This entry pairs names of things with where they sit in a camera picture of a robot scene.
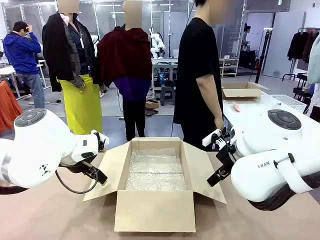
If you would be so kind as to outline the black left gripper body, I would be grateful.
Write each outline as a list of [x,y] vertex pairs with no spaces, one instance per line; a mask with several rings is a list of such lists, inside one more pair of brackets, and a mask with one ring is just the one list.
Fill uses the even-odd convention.
[[91,163],[84,160],[76,163],[75,165],[67,165],[64,163],[60,163],[59,167],[66,168],[74,174],[83,173],[84,175],[90,178],[98,177],[98,170]]

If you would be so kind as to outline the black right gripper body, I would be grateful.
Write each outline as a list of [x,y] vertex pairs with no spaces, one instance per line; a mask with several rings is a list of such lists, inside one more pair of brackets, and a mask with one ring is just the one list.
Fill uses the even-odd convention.
[[217,170],[218,173],[230,173],[235,163],[233,154],[236,152],[236,147],[229,143],[219,144],[219,151],[216,155],[217,159],[222,163],[222,166]]

